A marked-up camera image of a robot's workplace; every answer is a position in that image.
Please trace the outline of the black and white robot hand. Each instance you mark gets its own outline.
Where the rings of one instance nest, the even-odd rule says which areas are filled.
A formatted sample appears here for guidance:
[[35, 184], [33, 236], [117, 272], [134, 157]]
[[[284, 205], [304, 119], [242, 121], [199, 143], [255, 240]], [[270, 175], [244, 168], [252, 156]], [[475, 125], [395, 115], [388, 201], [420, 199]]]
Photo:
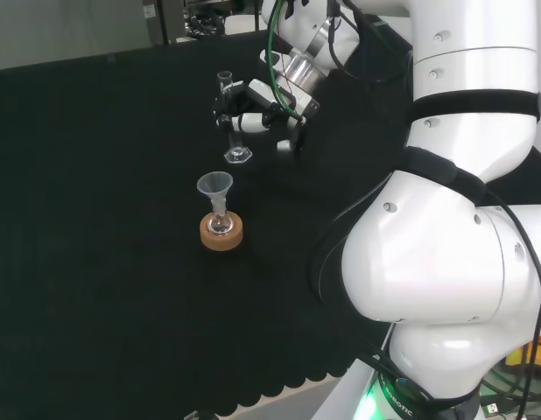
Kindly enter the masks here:
[[307, 125], [320, 105], [304, 89], [278, 78], [278, 93], [300, 115], [291, 116], [279, 105], [278, 94], [259, 79], [250, 82], [233, 80], [230, 71], [217, 74], [219, 92], [214, 98], [213, 116], [216, 127], [228, 135], [229, 147], [224, 159], [231, 165], [242, 165], [253, 156], [243, 143], [244, 135], [262, 135], [273, 127], [284, 128], [289, 137], [277, 142], [277, 151], [299, 161], [306, 142]]

